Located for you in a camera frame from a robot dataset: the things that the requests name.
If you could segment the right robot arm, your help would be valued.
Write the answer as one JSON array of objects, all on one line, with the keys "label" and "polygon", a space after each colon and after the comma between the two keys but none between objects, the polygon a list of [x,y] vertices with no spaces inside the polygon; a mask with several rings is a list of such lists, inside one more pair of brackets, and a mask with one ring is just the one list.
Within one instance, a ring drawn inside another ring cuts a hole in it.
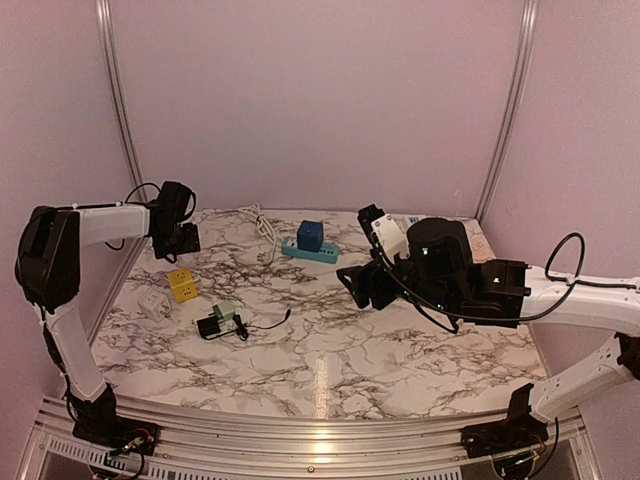
[{"label": "right robot arm", "polygon": [[511,395],[508,416],[495,438],[515,448],[535,424],[609,388],[639,377],[639,280],[558,274],[522,261],[473,260],[465,226],[430,217],[400,230],[389,215],[359,215],[371,244],[371,261],[342,268],[336,276],[359,308],[384,309],[396,299],[425,318],[445,316],[447,331],[462,323],[515,328],[539,321],[599,328],[611,337],[594,353],[561,373]]}]

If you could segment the white cube socket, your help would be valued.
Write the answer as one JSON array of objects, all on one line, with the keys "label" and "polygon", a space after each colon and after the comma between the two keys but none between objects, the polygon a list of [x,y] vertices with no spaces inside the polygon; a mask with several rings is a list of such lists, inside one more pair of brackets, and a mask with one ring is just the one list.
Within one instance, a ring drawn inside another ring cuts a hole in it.
[{"label": "white cube socket", "polygon": [[148,289],[141,295],[138,306],[147,318],[155,322],[168,318],[172,311],[168,297],[154,289]]}]

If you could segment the long white power strip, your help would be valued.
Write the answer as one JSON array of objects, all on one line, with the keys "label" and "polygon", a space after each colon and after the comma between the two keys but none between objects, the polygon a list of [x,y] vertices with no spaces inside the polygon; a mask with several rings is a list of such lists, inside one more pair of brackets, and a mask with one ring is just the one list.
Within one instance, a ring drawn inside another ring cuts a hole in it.
[{"label": "long white power strip", "polygon": [[408,228],[410,225],[413,225],[425,219],[425,216],[424,215],[396,215],[394,219],[398,220],[405,228]]}]

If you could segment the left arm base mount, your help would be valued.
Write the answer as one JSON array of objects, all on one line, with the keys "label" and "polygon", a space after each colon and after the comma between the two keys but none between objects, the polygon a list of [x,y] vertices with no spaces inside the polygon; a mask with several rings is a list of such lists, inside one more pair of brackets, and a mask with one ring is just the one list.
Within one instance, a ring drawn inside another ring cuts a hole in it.
[{"label": "left arm base mount", "polygon": [[81,400],[66,392],[66,407],[74,422],[75,438],[109,447],[116,455],[137,451],[151,456],[156,448],[160,428],[157,424],[120,416],[112,387],[106,389],[95,401]]}]

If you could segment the blue cube socket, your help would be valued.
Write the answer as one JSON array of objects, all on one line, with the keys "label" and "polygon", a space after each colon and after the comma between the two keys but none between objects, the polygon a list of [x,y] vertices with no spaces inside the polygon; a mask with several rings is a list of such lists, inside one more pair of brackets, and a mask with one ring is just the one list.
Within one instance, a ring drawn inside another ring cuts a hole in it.
[{"label": "blue cube socket", "polygon": [[300,250],[318,253],[324,243],[322,222],[303,220],[297,230],[297,245]]}]

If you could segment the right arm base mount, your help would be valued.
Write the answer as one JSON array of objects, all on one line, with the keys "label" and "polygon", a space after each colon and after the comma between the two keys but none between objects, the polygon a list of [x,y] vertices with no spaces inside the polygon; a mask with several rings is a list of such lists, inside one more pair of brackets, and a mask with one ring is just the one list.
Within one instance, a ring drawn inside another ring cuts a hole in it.
[{"label": "right arm base mount", "polygon": [[504,419],[461,430],[461,445],[469,458],[505,453],[549,439],[547,423],[531,414],[529,397],[533,387],[533,383],[528,383],[511,394]]}]

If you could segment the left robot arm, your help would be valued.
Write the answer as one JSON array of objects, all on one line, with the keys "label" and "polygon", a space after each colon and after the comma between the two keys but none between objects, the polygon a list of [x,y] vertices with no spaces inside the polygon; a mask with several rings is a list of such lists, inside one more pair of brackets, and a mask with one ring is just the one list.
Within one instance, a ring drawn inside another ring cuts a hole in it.
[{"label": "left robot arm", "polygon": [[53,358],[73,397],[94,403],[107,390],[81,320],[82,249],[149,238],[155,257],[174,263],[178,256],[200,250],[197,226],[189,221],[195,205],[196,194],[189,187],[166,181],[147,203],[38,206],[32,211],[19,239],[15,277],[50,333],[57,351]]}]

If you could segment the teal power strip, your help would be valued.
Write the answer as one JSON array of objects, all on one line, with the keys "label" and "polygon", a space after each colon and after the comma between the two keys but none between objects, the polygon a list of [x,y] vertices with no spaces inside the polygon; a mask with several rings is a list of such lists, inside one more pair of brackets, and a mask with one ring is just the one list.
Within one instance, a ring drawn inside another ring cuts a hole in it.
[{"label": "teal power strip", "polygon": [[298,246],[295,238],[285,237],[282,240],[281,253],[291,258],[335,265],[340,255],[340,249],[337,245],[323,243],[318,251],[305,250]]}]

